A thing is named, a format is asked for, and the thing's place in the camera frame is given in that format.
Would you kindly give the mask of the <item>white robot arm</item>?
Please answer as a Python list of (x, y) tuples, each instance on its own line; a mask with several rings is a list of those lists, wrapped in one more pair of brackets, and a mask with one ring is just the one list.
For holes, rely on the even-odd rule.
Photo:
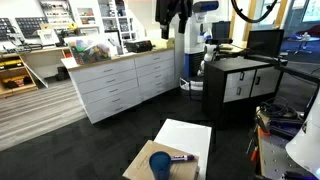
[(155, 21), (160, 24), (161, 38), (169, 38), (170, 23), (179, 16), (178, 32), (185, 33), (188, 18), (192, 15), (193, 0), (156, 0)]

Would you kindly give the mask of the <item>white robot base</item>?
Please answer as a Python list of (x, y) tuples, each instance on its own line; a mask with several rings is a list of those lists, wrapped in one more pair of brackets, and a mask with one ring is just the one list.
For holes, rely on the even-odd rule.
[(305, 126), (286, 144), (287, 154), (298, 165), (320, 179), (320, 98), (317, 97)]

